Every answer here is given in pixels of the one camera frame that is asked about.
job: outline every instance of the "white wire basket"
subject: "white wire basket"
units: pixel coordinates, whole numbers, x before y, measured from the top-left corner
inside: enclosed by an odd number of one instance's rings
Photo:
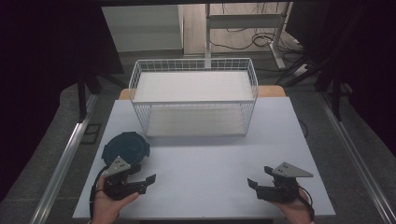
[[[257,78],[250,59],[139,60],[129,95],[147,137],[246,135]]]

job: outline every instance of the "floor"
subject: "floor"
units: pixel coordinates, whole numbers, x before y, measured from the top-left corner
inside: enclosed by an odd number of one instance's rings
[[[292,40],[288,39],[285,39],[285,46],[290,49],[299,48]],[[177,50],[121,53],[120,58],[124,67],[124,74],[114,75],[114,77],[126,83],[129,82],[134,62],[138,59],[202,57],[201,53],[201,51],[192,51],[191,55],[183,55]],[[283,76],[284,72],[277,71],[272,54],[266,48],[260,49],[259,52],[254,52],[254,50],[234,53],[217,52],[213,57],[251,58],[260,85],[273,85],[280,77],[284,78],[283,81],[293,78],[293,74]],[[300,55],[285,54],[285,57],[290,61],[286,62],[287,66],[291,66]],[[297,118],[305,125],[302,124],[302,130],[307,135],[307,144],[336,212],[334,217],[317,217],[316,223],[383,223],[339,135],[330,122],[322,105],[322,95],[316,92],[313,87],[316,78],[308,78],[293,87],[285,89],[286,94],[291,99]],[[87,220],[73,219],[72,215],[91,169],[93,157],[105,130],[112,105],[114,100],[118,99],[121,91],[119,86],[101,77],[99,77],[99,81],[103,90],[99,94],[90,120],[91,126],[98,129],[97,139],[92,138],[92,135],[89,134],[84,135],[82,139],[84,143],[80,144],[77,149],[54,205],[49,211],[47,223],[87,223]],[[341,116],[343,124],[362,159],[387,196],[390,204],[395,207],[396,179],[391,177],[396,176],[396,159],[355,112],[354,108],[348,103],[347,96],[343,97],[341,101]],[[0,203],[0,224],[28,223],[32,219],[77,120],[77,87],[72,86],[62,93],[61,105],[49,126],[47,134],[8,196]],[[119,219],[116,223],[137,222]],[[282,224],[287,223],[287,221],[277,219],[274,223]]]

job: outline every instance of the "white wall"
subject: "white wall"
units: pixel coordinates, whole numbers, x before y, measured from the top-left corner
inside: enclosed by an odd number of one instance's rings
[[[118,52],[182,49],[177,6],[102,7]]]

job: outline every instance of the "white tabletop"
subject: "white tabletop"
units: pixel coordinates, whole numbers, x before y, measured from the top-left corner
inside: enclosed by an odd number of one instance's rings
[[[85,187],[75,218],[87,218],[90,190],[105,166],[104,145],[123,132],[144,136],[130,101],[116,101]],[[124,207],[121,218],[212,219],[283,217],[276,207],[258,200],[247,179],[273,186],[263,166],[283,161],[312,173],[297,178],[313,197],[317,216],[335,215],[318,168],[305,142],[288,97],[259,98],[247,136],[200,138],[149,138],[151,154],[142,170],[129,181],[157,175],[147,193]]]

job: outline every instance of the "human hand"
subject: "human hand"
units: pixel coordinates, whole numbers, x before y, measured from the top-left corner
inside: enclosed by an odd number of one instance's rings
[[[93,203],[93,218],[91,224],[111,224],[128,203],[133,202],[139,193],[133,193],[122,200],[114,201],[109,198],[103,192],[103,186],[105,184],[105,177],[102,175],[99,177],[98,184],[96,186],[96,195]]]
[[[308,202],[308,197],[305,192],[299,188],[300,196],[303,197]],[[282,211],[286,219],[291,224],[309,224],[311,223],[311,217],[309,216],[309,211],[307,207],[296,199],[291,203],[276,203],[270,202]]]

